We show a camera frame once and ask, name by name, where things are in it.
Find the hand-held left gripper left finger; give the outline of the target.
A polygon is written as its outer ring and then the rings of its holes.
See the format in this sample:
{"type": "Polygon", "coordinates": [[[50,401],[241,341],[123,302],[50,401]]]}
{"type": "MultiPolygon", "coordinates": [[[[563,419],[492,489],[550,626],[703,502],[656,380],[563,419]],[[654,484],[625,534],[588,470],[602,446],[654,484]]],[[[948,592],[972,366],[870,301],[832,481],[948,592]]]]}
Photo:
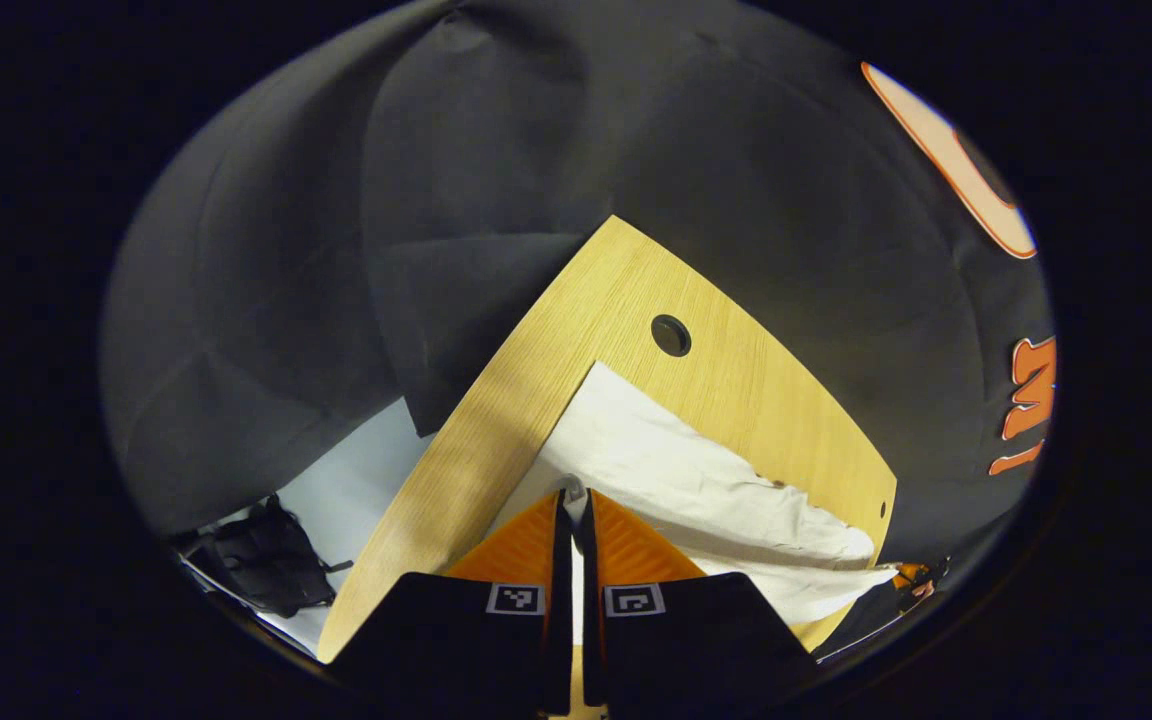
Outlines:
{"type": "Polygon", "coordinates": [[[573,521],[562,492],[450,569],[408,571],[332,661],[370,717],[564,717],[573,521]]]}

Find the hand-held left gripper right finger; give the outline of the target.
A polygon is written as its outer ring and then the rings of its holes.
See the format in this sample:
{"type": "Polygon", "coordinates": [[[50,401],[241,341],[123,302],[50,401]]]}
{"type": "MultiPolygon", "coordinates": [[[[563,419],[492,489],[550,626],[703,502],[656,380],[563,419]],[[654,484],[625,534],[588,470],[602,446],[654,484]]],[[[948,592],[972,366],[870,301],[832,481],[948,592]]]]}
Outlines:
{"type": "Polygon", "coordinates": [[[703,571],[596,491],[576,537],[589,705],[611,717],[771,717],[818,679],[748,575],[703,571]]]}

